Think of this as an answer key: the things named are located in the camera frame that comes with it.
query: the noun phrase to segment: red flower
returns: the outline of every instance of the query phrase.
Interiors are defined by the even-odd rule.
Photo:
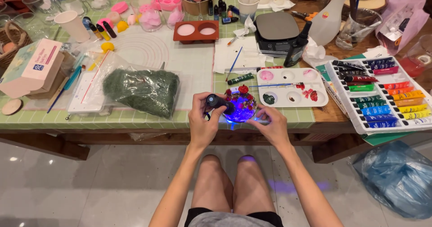
[[[246,94],[249,91],[249,88],[245,85],[242,85],[238,88],[238,91],[242,94]]]

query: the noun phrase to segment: wicker basket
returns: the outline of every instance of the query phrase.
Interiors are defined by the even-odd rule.
[[[0,29],[0,41],[3,44],[13,42],[15,46],[8,51],[0,55],[0,68],[6,70],[15,57],[18,50],[32,43],[31,38],[25,30],[15,24],[13,21],[8,21],[4,28]]]

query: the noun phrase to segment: dropper bottle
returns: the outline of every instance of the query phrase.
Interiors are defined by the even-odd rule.
[[[292,67],[302,60],[302,54],[308,44],[308,34],[311,25],[312,21],[306,21],[305,27],[303,27],[295,42],[288,49],[288,54],[283,63],[284,67]]]

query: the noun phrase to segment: wooden table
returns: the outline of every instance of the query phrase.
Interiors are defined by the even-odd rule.
[[[325,6],[325,0],[292,0],[296,5],[292,10],[312,13]],[[295,18],[300,29],[305,21]],[[432,20],[429,19],[421,32],[398,54],[401,58],[412,47],[418,38],[432,33]],[[363,42],[351,51],[338,48],[334,41],[326,46],[328,55],[345,59],[364,53],[367,48],[379,45],[374,34],[370,34]],[[301,67],[309,67],[301,62]],[[417,79],[425,89],[431,89],[432,70],[427,70]],[[313,146],[312,153],[316,163],[329,163],[352,154],[356,154],[374,146],[366,143],[356,134],[352,123],[345,117],[336,103],[330,98],[323,111],[313,108],[316,123],[307,129],[289,129],[289,137],[294,146]],[[128,133],[161,134],[143,141],[133,141]],[[189,143],[189,129],[31,129],[31,130],[0,130],[0,142],[26,147],[37,151],[55,154],[75,160],[87,159],[89,148],[80,145],[186,145]],[[269,142],[257,130],[238,129],[219,130],[213,145],[268,145]]]

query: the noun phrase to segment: green paint tube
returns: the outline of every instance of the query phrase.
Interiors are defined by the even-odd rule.
[[[373,102],[364,102],[364,103],[357,103],[357,106],[360,109],[368,108],[368,107],[380,107],[383,105],[386,105],[387,102],[385,100],[378,100]]]
[[[382,100],[380,95],[376,95],[376,96],[371,96],[371,97],[355,97],[355,98],[350,98],[350,100],[352,102],[356,102],[356,103],[363,103],[363,102],[372,102],[372,101],[378,101],[378,100]]]
[[[237,78],[229,80],[228,84],[232,85],[232,84],[236,84],[236,83],[238,83],[240,81],[245,81],[245,80],[249,80],[249,79],[253,79],[253,78],[254,78],[254,76],[252,75],[252,73],[249,73],[247,75],[242,75],[240,77],[237,77]]]
[[[349,86],[350,92],[363,92],[363,91],[373,91],[375,86],[374,85],[352,85]]]

